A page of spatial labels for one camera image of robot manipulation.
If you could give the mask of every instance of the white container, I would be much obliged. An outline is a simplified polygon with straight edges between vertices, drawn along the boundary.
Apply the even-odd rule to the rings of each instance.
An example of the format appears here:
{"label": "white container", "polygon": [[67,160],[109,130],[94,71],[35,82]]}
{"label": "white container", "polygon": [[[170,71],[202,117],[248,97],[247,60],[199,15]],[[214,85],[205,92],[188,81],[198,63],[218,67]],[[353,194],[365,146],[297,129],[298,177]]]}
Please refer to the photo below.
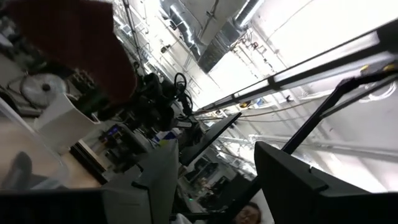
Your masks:
{"label": "white container", "polygon": [[37,133],[0,98],[0,189],[55,189],[68,169]]}
{"label": "white container", "polygon": [[66,95],[58,95],[42,115],[34,121],[34,129],[44,139],[46,145],[59,154],[95,130],[100,122],[81,113]]}

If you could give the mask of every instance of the red cushion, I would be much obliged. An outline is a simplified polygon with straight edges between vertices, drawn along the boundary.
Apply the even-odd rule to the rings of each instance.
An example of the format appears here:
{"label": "red cushion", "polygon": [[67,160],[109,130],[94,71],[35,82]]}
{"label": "red cushion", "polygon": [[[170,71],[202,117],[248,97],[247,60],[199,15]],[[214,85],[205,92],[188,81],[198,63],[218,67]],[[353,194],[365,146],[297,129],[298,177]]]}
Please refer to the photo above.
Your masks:
{"label": "red cushion", "polygon": [[136,74],[113,33],[112,4],[87,0],[16,0],[8,16],[48,58],[86,70],[113,103],[129,99]]}

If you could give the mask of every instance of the air duct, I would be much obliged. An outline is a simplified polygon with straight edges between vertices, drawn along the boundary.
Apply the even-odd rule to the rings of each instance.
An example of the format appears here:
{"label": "air duct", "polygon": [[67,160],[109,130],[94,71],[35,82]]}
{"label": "air duct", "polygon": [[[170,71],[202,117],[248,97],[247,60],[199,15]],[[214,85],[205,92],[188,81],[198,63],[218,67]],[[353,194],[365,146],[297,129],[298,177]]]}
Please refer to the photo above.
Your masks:
{"label": "air duct", "polygon": [[246,32],[246,26],[264,0],[247,0],[238,13],[229,18],[200,57],[199,67],[208,73]]}
{"label": "air duct", "polygon": [[244,29],[249,21],[253,18],[254,14],[264,3],[264,0],[247,0],[242,9],[234,17],[234,24],[238,29]]}
{"label": "air duct", "polygon": [[181,32],[183,41],[199,67],[208,73],[246,32],[246,25],[263,2],[264,0],[247,0],[238,13],[226,21],[207,46],[198,36],[198,21],[179,0],[164,0],[160,5],[163,15],[168,15]]}

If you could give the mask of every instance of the hair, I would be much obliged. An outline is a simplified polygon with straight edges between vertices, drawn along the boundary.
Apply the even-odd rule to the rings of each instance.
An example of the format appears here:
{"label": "hair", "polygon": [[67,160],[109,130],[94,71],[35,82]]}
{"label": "hair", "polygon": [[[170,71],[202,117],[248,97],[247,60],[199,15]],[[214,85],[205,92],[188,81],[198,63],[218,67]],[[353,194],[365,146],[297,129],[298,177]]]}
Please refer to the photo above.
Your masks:
{"label": "hair", "polygon": [[252,208],[255,208],[259,212],[259,218],[257,219],[257,224],[261,223],[262,213],[261,213],[261,209],[260,209],[259,205],[254,203],[254,202],[249,202],[246,206],[250,206]]}

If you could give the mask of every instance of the computer monitor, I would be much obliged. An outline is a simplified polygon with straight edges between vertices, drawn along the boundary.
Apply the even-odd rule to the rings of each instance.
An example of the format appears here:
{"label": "computer monitor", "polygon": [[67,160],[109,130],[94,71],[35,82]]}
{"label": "computer monitor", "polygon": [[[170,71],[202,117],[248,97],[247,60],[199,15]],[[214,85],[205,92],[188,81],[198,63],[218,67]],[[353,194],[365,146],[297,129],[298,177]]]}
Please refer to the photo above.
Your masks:
{"label": "computer monitor", "polygon": [[186,147],[181,152],[180,163],[184,166],[189,166],[192,161],[194,161],[205,149],[207,149],[207,147],[209,147],[241,115],[242,113],[236,113],[213,124],[198,144]]}

